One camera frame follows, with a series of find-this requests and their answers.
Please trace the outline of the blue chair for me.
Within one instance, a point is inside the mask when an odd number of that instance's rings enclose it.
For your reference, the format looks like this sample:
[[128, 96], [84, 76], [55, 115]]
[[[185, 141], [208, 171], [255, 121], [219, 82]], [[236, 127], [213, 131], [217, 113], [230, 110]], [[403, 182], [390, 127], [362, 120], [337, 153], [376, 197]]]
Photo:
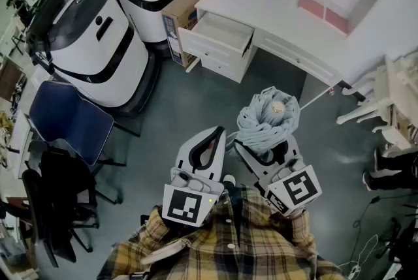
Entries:
[[31, 104], [29, 118], [45, 142], [66, 141], [90, 166], [96, 163], [122, 166], [110, 159], [100, 160], [112, 129], [140, 137], [139, 133], [116, 123], [96, 104], [82, 98], [73, 85], [63, 82], [42, 82]]

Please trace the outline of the brown cardboard box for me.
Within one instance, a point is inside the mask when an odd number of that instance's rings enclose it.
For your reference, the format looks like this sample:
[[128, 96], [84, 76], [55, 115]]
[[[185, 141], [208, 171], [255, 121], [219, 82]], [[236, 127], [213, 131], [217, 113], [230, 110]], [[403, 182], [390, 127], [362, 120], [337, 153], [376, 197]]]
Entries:
[[195, 57], [183, 50], [178, 28], [192, 30], [198, 22], [195, 4], [199, 0], [174, 0], [162, 10], [162, 19], [172, 59], [187, 68]]

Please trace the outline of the person's yellow plaid shirt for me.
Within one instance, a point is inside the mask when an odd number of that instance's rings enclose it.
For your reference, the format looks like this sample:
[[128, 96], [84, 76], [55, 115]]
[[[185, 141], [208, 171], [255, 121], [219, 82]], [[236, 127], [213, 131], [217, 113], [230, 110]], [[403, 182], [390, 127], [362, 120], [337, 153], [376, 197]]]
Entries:
[[[129, 280], [133, 272], [145, 271], [148, 280], [346, 280], [335, 264], [318, 253], [307, 258], [282, 235], [285, 218], [258, 191], [226, 184], [201, 227], [184, 225], [177, 238], [159, 243], [143, 225], [114, 247], [97, 280]], [[176, 240], [189, 247], [150, 265], [140, 263]]]

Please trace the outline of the white ornate chair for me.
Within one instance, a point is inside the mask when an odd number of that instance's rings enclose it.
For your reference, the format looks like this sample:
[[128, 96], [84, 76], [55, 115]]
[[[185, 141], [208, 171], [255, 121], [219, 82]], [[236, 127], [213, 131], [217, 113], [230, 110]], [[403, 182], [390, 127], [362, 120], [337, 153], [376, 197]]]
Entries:
[[371, 95], [355, 110], [337, 117], [336, 123], [380, 118], [382, 123], [372, 132], [386, 141], [385, 156], [418, 146], [418, 49], [395, 61], [385, 57], [382, 66], [365, 74], [351, 89], [344, 88], [342, 94], [352, 95], [365, 85], [372, 86]]

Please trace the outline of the black office chair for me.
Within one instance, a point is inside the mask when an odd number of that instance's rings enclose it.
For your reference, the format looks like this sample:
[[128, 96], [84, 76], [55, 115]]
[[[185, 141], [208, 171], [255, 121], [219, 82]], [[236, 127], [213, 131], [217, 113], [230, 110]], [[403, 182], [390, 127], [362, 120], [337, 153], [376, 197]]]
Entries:
[[123, 202], [120, 196], [112, 200], [97, 190], [95, 175], [81, 157], [51, 146], [42, 152], [39, 169], [25, 170], [22, 181], [29, 202], [34, 244], [44, 247], [55, 268], [57, 257], [76, 262], [72, 239], [86, 252], [93, 251], [75, 230], [99, 228], [97, 198], [113, 205]]

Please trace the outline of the white drawer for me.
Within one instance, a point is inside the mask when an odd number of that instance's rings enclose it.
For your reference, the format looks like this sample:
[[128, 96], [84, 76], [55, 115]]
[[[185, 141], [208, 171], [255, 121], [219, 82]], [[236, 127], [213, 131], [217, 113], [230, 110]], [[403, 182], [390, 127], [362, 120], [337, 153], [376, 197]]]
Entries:
[[253, 33], [254, 28], [211, 12], [205, 12], [191, 30], [178, 29], [183, 51], [224, 61], [242, 58]]

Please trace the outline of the person's right forearm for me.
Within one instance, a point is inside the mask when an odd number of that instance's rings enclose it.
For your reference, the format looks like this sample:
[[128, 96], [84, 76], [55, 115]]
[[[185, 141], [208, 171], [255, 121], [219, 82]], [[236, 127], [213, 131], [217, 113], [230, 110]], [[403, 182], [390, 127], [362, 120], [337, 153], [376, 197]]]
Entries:
[[285, 236], [298, 250], [303, 252], [307, 258], [316, 259], [317, 249], [315, 238], [310, 232], [309, 213], [304, 208], [294, 211], [284, 219]]

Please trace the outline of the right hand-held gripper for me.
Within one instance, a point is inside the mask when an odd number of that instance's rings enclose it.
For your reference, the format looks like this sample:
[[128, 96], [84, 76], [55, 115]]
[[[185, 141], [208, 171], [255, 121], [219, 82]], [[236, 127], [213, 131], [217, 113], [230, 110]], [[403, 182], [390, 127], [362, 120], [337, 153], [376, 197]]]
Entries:
[[234, 149], [259, 178], [255, 188], [280, 215], [288, 216], [322, 195], [313, 166], [304, 164], [294, 136], [261, 156], [238, 140], [234, 141]]

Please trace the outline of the white desk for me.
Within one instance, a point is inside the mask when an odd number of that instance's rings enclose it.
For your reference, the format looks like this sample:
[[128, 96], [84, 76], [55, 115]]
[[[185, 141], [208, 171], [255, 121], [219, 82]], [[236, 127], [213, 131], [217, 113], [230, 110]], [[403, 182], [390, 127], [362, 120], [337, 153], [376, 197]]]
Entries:
[[183, 51], [202, 66], [240, 83], [258, 50], [310, 76], [301, 107], [339, 85], [348, 21], [316, 0], [199, 0], [197, 24], [179, 28]]

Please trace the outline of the light blue cloth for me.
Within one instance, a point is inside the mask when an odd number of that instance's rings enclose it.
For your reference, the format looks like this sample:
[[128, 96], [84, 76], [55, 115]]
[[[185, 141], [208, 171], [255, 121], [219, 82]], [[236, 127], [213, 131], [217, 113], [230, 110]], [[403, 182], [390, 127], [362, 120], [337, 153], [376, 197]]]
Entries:
[[296, 97], [274, 86], [252, 97], [237, 117], [236, 139], [262, 160], [270, 150], [287, 140], [297, 128], [300, 106]]

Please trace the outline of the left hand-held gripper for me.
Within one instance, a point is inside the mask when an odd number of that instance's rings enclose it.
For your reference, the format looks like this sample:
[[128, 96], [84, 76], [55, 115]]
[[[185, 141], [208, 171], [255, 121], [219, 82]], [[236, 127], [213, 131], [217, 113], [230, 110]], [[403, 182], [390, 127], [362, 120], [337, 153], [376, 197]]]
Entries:
[[223, 184], [212, 179], [221, 177], [225, 146], [222, 126], [203, 130], [181, 145], [177, 168], [170, 170], [171, 183], [164, 188], [164, 219], [194, 227], [204, 224], [224, 191]]

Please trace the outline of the brown wooden table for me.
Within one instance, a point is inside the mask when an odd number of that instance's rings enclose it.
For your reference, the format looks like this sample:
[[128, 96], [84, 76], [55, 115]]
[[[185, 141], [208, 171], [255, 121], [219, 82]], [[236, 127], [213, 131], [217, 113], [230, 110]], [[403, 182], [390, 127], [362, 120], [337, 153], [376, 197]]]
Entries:
[[0, 98], [12, 101], [16, 84], [24, 72], [15, 62], [9, 58], [4, 58], [0, 66]]

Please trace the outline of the person's left forearm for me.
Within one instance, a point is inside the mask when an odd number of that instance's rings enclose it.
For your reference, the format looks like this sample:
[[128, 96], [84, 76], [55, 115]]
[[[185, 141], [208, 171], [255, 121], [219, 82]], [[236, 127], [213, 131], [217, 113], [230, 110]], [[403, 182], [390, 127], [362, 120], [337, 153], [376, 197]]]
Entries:
[[146, 234], [153, 242], [168, 242], [180, 235], [183, 224], [163, 218], [162, 205], [155, 206], [146, 223]]

